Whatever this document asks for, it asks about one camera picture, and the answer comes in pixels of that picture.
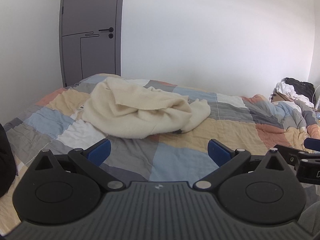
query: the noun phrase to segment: bed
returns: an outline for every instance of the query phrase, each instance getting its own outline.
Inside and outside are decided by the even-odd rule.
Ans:
[[[4,125],[17,165],[17,176],[9,192],[0,199],[0,230],[8,233],[19,218],[12,205],[13,191],[37,153],[50,149],[66,154],[72,148],[87,149],[107,137],[111,154],[100,168],[125,184],[130,181],[188,181],[191,185],[218,166],[207,154],[212,138],[231,149],[245,148],[264,155],[276,144],[303,149],[307,137],[319,138],[315,113],[303,102],[270,103],[261,95],[252,98],[227,96],[201,89],[181,87],[155,80],[128,80],[144,87],[188,95],[190,102],[206,99],[210,116],[185,134],[167,133],[145,139],[108,136],[79,119],[82,106],[98,82],[97,74],[74,86],[61,88],[30,106]],[[306,208],[320,200],[318,186],[303,184]]]

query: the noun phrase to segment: gray door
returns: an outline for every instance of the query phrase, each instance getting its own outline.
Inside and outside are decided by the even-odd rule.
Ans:
[[[117,0],[63,0],[61,10],[65,85],[97,73],[116,74]]]

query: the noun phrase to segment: logo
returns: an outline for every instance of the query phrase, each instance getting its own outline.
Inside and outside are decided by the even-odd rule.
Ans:
[[[155,185],[155,188],[156,188],[156,189],[162,189],[162,188],[163,188],[163,185],[161,185],[161,184]]]

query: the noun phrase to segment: gray quilt square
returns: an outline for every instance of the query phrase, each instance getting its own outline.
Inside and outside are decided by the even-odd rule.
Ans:
[[[10,122],[6,123],[5,126],[3,127],[5,132],[9,131],[10,129],[15,128],[19,124],[22,124],[23,122],[19,118],[14,118]]]
[[[40,110],[43,106],[31,105],[26,110],[24,110],[21,114],[18,115],[18,118],[21,121],[28,119],[33,113]]]
[[[257,101],[254,104],[243,100],[246,107],[249,108],[253,121],[258,124],[268,124],[283,129],[283,124],[279,123],[283,116],[271,112],[269,102]]]
[[[211,113],[209,118],[214,120],[231,120],[239,122],[250,122],[253,123],[252,115],[250,110],[247,108],[238,108],[228,103],[220,102],[208,102]]]
[[[306,193],[307,202],[303,210],[306,210],[312,204],[318,202],[320,197],[316,194],[316,186],[311,185],[310,187],[305,187],[304,192]]]
[[[7,131],[11,150],[27,167],[39,151],[52,141],[46,134],[36,131],[33,127],[22,123]]]
[[[142,175],[149,179],[158,142],[145,139],[124,139],[107,136],[111,141],[111,154],[105,164]]]
[[[146,84],[144,87],[145,88],[154,87],[155,89],[161,89],[163,91],[172,92],[176,86],[167,86],[167,85],[161,84],[158,81],[150,80],[148,84]]]
[[[81,82],[78,86],[71,89],[77,90],[78,92],[84,92],[90,94],[97,84],[91,84],[86,82]]]
[[[115,178],[121,180],[124,184],[126,184],[127,187],[130,185],[132,181],[147,181],[138,173],[116,167],[110,167],[105,163],[101,164],[100,168],[109,173],[110,175],[114,176]]]
[[[45,148],[51,150],[53,154],[68,154],[68,152],[72,150],[71,147],[64,145],[58,140],[53,140],[48,143]]]

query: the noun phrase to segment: door handle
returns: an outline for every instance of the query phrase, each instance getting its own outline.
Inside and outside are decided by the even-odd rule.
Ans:
[[[104,31],[113,32],[113,28],[112,28],[112,27],[110,27],[109,29],[102,29],[102,30],[99,30],[99,32],[104,32]]]

